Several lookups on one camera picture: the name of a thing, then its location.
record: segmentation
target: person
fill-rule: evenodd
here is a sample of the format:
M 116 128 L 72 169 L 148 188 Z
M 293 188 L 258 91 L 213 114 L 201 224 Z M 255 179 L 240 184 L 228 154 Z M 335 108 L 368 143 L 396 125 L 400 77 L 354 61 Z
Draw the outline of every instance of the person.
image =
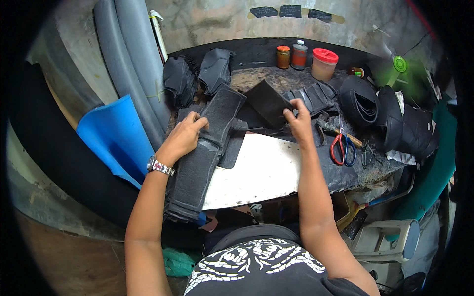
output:
M 374 279 L 337 230 L 309 111 L 300 99 L 291 100 L 291 104 L 298 110 L 298 118 L 288 109 L 283 114 L 301 151 L 301 241 L 279 225 L 234 230 L 195 266 L 185 296 L 380 295 Z M 170 133 L 156 159 L 172 167 L 196 148 L 201 128 L 209 128 L 209 122 L 191 112 Z M 167 181 L 164 173 L 148 173 L 130 215 L 125 235 L 128 296 L 172 295 L 160 242 Z

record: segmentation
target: white board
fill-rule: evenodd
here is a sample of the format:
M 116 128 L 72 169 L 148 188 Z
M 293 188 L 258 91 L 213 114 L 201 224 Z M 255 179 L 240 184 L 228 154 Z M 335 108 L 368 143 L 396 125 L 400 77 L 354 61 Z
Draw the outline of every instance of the white board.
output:
M 203 210 L 286 196 L 297 191 L 300 167 L 297 143 L 247 132 L 234 168 L 214 170 Z

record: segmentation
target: wooden handle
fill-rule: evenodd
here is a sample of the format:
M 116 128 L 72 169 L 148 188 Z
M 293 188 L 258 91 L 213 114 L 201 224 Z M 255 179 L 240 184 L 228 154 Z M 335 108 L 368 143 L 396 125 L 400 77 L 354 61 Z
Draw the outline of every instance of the wooden handle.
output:
M 336 128 L 336 134 L 340 134 L 341 132 L 339 131 L 338 128 Z M 351 139 L 352 143 L 354 143 L 354 146 L 356 148 L 361 148 L 362 147 L 362 142 L 357 139 L 356 137 L 354 137 L 353 135 L 350 135 L 350 134 L 347 134 L 347 136 L 349 137 L 349 139 Z

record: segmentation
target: scissors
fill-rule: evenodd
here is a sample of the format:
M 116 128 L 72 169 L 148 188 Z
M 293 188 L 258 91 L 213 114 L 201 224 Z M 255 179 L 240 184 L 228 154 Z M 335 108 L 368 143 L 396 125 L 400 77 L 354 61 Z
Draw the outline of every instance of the scissors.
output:
M 346 148 L 344 148 L 344 146 L 342 145 L 343 137 L 345 138 Z M 336 157 L 334 156 L 334 146 L 336 146 L 336 143 L 339 144 L 339 148 L 341 149 L 342 161 L 338 161 Z M 347 148 L 349 147 L 349 145 L 352 147 L 352 151 L 354 152 L 354 159 L 352 160 L 352 162 L 347 161 Z M 334 163 L 337 165 L 345 164 L 348 167 L 352 167 L 354 163 L 356 162 L 356 158 L 357 158 L 356 147 L 354 146 L 354 143 L 351 141 L 351 139 L 349 139 L 349 137 L 344 134 L 344 127 L 342 126 L 341 115 L 339 115 L 339 134 L 336 136 L 334 141 L 332 141 L 331 147 L 329 149 L 329 154 L 331 155 L 332 161 L 334 161 Z

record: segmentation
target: red scissor handle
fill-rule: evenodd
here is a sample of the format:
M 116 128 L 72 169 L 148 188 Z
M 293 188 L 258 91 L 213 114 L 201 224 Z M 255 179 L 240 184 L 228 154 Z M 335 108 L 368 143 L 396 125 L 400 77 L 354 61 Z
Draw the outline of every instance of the red scissor handle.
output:
M 339 142 L 339 147 L 341 148 L 341 154 L 342 154 L 342 161 L 338 161 L 336 157 L 334 156 L 334 146 L 336 143 Z M 334 161 L 335 164 L 337 165 L 343 165 L 344 164 L 344 147 L 342 146 L 342 134 L 338 134 L 334 141 L 331 143 L 331 147 L 329 148 L 329 154 L 331 155 L 332 161 Z

